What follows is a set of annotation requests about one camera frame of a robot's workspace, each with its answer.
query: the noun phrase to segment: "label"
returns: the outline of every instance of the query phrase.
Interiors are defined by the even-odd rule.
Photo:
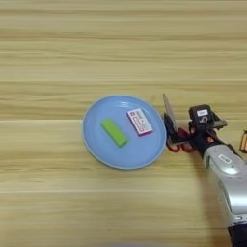
[[[232,161],[224,154],[220,154],[218,157],[220,160],[222,160],[223,162],[225,162],[228,165],[230,165],[232,163]]]
[[[145,135],[153,132],[151,124],[149,123],[142,109],[128,111],[127,116],[131,120],[138,135]]]
[[[197,115],[198,115],[198,117],[206,116],[206,115],[208,115],[208,111],[207,111],[207,109],[198,111]]]

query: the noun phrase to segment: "light blue plate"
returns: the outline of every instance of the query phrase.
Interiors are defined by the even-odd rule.
[[[139,137],[127,111],[141,108],[153,133]],[[100,123],[112,119],[127,136],[119,148]],[[109,96],[97,101],[86,113],[82,125],[83,139],[90,153],[102,163],[123,170],[139,169],[154,162],[165,149],[166,129],[158,112],[145,101],[133,96]]]

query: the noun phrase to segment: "small box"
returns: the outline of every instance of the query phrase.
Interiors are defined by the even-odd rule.
[[[151,124],[142,109],[139,108],[128,111],[127,116],[139,136],[144,136],[153,132]]]

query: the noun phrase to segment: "orange object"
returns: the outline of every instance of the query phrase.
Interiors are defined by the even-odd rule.
[[[241,141],[240,150],[242,152],[247,152],[247,130],[244,130],[244,134]]]

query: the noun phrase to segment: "green eraser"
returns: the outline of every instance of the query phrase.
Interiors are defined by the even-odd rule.
[[[123,132],[114,124],[110,119],[106,119],[101,123],[101,126],[108,133],[108,135],[113,139],[113,141],[122,147],[127,143],[127,138]]]

